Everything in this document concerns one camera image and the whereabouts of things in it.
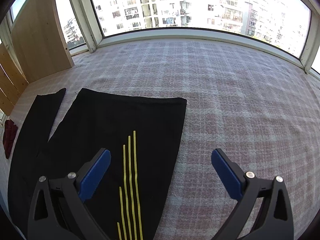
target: high-rise building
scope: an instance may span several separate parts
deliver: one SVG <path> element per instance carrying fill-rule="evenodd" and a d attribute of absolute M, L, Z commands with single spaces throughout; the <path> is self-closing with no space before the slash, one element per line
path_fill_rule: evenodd
<path fill-rule="evenodd" d="M 279 0 L 93 0 L 104 36 L 158 27 L 241 33 L 287 51 L 301 50 L 308 26 Z"/>
<path fill-rule="evenodd" d="M 82 34 L 76 18 L 72 18 L 67 21 L 67 25 L 63 27 L 63 36 L 67 43 L 80 40 Z"/>

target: red cloth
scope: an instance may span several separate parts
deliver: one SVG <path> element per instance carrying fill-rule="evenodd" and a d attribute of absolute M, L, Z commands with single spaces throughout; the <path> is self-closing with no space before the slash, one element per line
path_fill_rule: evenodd
<path fill-rule="evenodd" d="M 4 122 L 4 133 L 3 133 L 3 147 L 5 157 L 9 159 L 10 153 L 13 146 L 14 138 L 16 137 L 18 127 L 14 124 L 12 120 L 6 120 Z"/>

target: balcony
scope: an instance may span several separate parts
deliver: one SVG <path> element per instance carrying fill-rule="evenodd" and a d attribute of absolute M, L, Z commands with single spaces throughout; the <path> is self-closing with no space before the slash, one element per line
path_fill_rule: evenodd
<path fill-rule="evenodd" d="M 241 23 L 242 22 L 242 18 L 241 17 L 237 17 L 237 16 L 232 16 L 230 14 L 223 14 L 222 19 L 226 19 L 226 20 L 230 20 L 230 21 L 234 21 L 234 22 L 239 22 Z"/>

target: yellow stripe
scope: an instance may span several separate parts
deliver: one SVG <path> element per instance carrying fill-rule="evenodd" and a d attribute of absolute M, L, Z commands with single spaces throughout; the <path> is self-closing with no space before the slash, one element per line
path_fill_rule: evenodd
<path fill-rule="evenodd" d="M 132 216 L 133 216 L 133 228 L 134 228 L 134 237 L 137 240 L 137 229 L 136 229 L 136 217 L 134 215 L 134 199 L 133 199 L 133 190 L 132 190 L 132 173 L 131 173 L 131 138 L 128 136 L 128 152 L 129 152 L 129 183 L 131 191 L 131 205 L 132 205 Z"/>
<path fill-rule="evenodd" d="M 122 240 L 122 239 L 121 239 L 120 224 L 119 224 L 119 222 L 117 222 L 117 224 L 118 224 L 119 239 Z"/>
<path fill-rule="evenodd" d="M 136 194 L 137 194 L 137 202 L 138 202 L 140 239 L 143 240 L 143 237 L 142 237 L 142 225 L 141 225 L 141 214 L 140 214 L 140 201 L 139 201 L 139 193 L 138 193 L 138 171 L 137 171 L 137 157 L 136 157 L 136 131 L 133 131 L 133 153 L 134 153 L 134 180 L 136 182 Z"/>
<path fill-rule="evenodd" d="M 124 233 L 124 239 L 127 240 L 127 233 L 125 231 L 125 223 L 124 223 L 124 216 L 123 216 L 123 203 L 122 203 L 122 190 L 121 190 L 121 187 L 119 187 L 119 189 L 120 189 L 120 203 L 121 203 L 121 216 L 122 216 L 123 233 Z"/>
<path fill-rule="evenodd" d="M 128 227 L 129 227 L 129 235 L 130 240 L 132 240 L 131 236 L 131 225 L 130 225 L 130 217 L 129 217 L 129 201 L 128 201 L 128 193 L 127 193 L 127 181 L 126 181 L 126 174 L 125 174 L 125 145 L 123 145 L 123 173 L 124 173 L 124 193 L 125 193 L 125 200 L 126 200 L 126 207 L 127 207 L 127 218 L 128 218 Z"/>

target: gray fabric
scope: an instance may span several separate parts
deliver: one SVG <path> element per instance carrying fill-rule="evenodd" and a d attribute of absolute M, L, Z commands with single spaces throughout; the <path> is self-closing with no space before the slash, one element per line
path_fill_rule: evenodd
<path fill-rule="evenodd" d="M 18 132 L 35 96 L 63 87 L 67 93 L 52 133 L 82 87 L 188 100 L 156 240 L 211 239 L 227 219 L 236 202 L 211 166 L 211 151 L 217 147 L 260 178 L 284 178 L 296 239 L 312 221 L 320 208 L 320 81 L 316 78 L 267 53 L 202 40 L 137 41 L 73 58 L 72 69 L 28 86 L 11 115 Z M 7 204 L 11 158 L 5 159 L 2 145 L 0 158 L 0 190 Z M 242 235 L 249 232 L 258 208 Z"/>

